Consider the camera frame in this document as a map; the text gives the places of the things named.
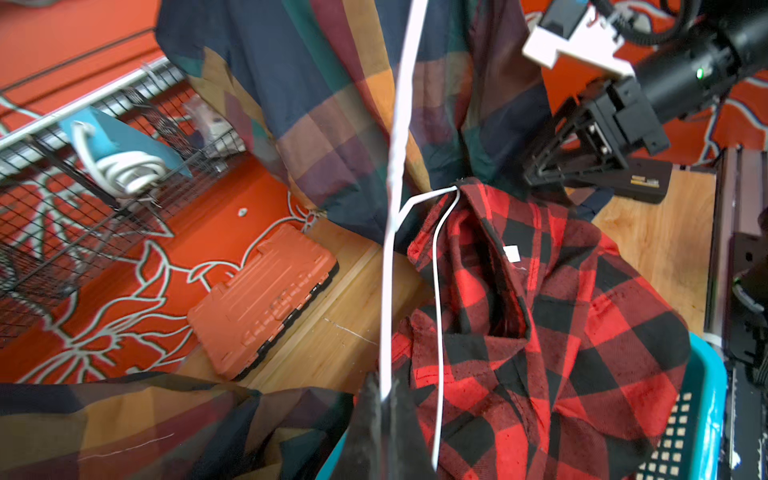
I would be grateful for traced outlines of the red black plaid shirt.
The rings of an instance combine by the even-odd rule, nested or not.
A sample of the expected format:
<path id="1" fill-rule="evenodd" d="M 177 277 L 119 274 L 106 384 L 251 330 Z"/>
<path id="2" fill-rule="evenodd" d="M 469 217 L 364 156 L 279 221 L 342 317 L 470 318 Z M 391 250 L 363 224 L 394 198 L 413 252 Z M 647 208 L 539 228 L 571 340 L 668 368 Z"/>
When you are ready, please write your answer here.
<path id="1" fill-rule="evenodd" d="M 440 300 L 392 340 L 442 479 L 626 479 L 649 460 L 691 347 L 682 317 L 568 209 L 476 179 L 407 256 Z"/>

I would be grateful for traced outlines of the teal plastic basket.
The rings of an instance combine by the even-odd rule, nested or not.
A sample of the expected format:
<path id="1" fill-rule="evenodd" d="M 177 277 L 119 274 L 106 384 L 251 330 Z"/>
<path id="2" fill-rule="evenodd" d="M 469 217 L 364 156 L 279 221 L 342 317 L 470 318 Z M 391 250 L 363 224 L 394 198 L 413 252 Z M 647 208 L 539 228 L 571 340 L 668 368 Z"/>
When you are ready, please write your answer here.
<path id="1" fill-rule="evenodd" d="M 493 348 L 501 353 L 514 354 L 509 342 L 519 339 L 451 334 L 443 338 L 445 358 L 441 372 L 458 375 L 458 367 L 448 367 L 448 357 L 458 360 L 459 340 L 467 340 L 470 347 L 478 350 L 480 340 L 491 340 L 489 355 Z M 690 334 L 691 354 L 682 389 L 671 409 L 665 433 L 657 451 L 637 467 L 636 474 L 627 478 L 636 479 L 715 479 L 718 473 L 718 456 L 723 430 L 723 415 L 726 397 L 727 375 L 715 351 L 697 335 Z M 345 433 L 320 469 L 316 479 L 331 479 L 332 474 L 341 473 L 339 459 L 344 451 L 348 434 Z"/>

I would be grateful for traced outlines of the white wire hanger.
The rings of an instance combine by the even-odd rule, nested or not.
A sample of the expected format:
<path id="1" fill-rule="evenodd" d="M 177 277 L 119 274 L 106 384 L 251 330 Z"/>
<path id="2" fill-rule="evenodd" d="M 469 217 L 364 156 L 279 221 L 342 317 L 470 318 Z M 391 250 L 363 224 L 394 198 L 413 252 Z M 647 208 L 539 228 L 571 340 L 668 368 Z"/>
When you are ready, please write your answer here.
<path id="1" fill-rule="evenodd" d="M 438 240 L 442 227 L 458 204 L 460 192 L 455 186 L 430 191 L 427 193 L 403 198 L 403 185 L 407 159 L 407 144 L 410 135 L 414 99 L 414 75 L 420 40 L 425 25 L 428 3 L 413 1 L 410 4 L 401 48 L 400 63 L 395 75 L 395 99 L 393 108 L 392 130 L 388 150 L 387 166 L 387 195 L 388 218 L 384 234 L 382 257 L 382 293 L 380 307 L 380 342 L 379 342 L 379 392 L 380 399 L 386 400 L 392 390 L 392 381 L 396 378 L 392 370 L 393 358 L 393 288 L 394 288 L 394 253 L 396 236 L 413 208 L 429 200 L 440 198 L 448 193 L 455 195 L 446 213 L 440 217 L 434 240 Z M 436 333 L 437 366 L 443 366 L 444 343 L 442 328 Z M 438 467 L 440 453 L 440 438 L 444 413 L 444 374 L 438 366 L 437 407 L 435 414 L 435 430 L 431 446 L 427 447 L 430 461 L 435 469 Z"/>

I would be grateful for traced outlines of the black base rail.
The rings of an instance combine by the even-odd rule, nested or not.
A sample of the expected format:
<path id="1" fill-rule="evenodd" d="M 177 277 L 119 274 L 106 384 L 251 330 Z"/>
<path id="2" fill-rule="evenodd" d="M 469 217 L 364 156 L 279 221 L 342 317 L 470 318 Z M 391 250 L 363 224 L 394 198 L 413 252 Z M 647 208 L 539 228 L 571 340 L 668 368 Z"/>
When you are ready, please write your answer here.
<path id="1" fill-rule="evenodd" d="M 725 359 L 723 479 L 767 476 L 767 154 L 718 163 L 705 332 Z"/>

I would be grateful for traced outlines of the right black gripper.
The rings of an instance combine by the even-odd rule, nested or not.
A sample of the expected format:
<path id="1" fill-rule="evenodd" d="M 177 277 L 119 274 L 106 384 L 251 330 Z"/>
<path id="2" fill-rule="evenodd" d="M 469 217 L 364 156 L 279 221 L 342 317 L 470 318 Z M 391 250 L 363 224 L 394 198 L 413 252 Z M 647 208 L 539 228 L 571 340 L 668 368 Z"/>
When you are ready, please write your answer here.
<path id="1" fill-rule="evenodd" d="M 570 98 L 530 144 L 523 178 L 531 186 L 582 181 L 628 168 L 627 157 L 671 146 L 662 122 L 633 76 L 598 79 Z"/>

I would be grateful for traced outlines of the black box with label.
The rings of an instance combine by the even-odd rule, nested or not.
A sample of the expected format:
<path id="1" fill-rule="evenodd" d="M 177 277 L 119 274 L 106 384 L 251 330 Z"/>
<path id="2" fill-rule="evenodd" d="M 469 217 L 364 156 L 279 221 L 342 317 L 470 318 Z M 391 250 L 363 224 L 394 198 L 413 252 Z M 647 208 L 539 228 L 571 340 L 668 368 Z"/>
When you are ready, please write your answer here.
<path id="1" fill-rule="evenodd" d="M 667 196 L 672 171 L 668 162 L 631 158 L 627 169 L 594 175 L 587 183 L 611 189 L 620 197 L 658 205 Z"/>

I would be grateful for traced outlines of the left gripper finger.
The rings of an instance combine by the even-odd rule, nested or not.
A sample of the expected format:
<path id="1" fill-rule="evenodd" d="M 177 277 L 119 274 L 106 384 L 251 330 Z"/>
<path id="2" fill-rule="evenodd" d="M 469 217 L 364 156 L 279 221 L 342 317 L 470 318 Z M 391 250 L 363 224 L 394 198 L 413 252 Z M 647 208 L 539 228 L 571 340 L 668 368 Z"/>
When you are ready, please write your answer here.
<path id="1" fill-rule="evenodd" d="M 436 479 L 413 392 L 395 378 L 380 399 L 376 372 L 359 391 L 347 430 L 329 456 L 331 479 Z"/>

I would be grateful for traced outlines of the dark plaid shirt left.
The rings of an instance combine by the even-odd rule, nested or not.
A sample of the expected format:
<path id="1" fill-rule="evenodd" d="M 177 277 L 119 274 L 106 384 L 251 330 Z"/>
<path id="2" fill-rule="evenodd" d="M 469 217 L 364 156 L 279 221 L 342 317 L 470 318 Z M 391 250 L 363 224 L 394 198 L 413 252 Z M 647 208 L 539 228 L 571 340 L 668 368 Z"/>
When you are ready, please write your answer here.
<path id="1" fill-rule="evenodd" d="M 1 388 L 5 479 L 312 479 L 353 398 L 145 373 Z"/>

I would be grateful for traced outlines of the white switch box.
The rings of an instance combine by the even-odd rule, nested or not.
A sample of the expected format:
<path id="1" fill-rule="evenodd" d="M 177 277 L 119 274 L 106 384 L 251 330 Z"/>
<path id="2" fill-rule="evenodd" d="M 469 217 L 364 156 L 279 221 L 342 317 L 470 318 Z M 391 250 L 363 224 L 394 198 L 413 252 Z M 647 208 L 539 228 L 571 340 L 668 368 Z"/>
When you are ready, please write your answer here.
<path id="1" fill-rule="evenodd" d="M 232 125 L 199 95 L 186 101 L 183 108 L 200 134 L 203 146 L 211 153 L 224 156 L 241 151 L 242 141 Z"/>

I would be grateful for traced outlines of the dark multicolour plaid shirt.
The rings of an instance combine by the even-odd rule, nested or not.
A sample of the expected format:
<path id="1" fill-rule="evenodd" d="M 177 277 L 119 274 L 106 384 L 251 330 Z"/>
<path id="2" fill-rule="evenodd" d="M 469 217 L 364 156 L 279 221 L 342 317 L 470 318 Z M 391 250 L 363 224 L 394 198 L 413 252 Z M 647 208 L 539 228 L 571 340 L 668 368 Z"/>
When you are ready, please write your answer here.
<path id="1" fill-rule="evenodd" d="M 248 150 L 309 208 L 374 242 L 410 5 L 406 1 L 164 1 L 162 52 Z M 413 74 L 403 193 L 476 178 L 517 198 L 551 117 L 517 1 L 432 1 Z"/>

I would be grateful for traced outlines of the red tool case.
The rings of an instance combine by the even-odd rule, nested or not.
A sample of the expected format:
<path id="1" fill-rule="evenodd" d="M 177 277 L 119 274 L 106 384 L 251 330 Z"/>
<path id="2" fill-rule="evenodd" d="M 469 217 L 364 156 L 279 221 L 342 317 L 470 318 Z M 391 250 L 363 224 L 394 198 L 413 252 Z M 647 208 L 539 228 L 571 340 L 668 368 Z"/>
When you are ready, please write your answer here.
<path id="1" fill-rule="evenodd" d="M 258 244 L 253 260 L 188 312 L 215 372 L 236 380 L 263 361 L 338 268 L 329 250 L 291 225 Z"/>

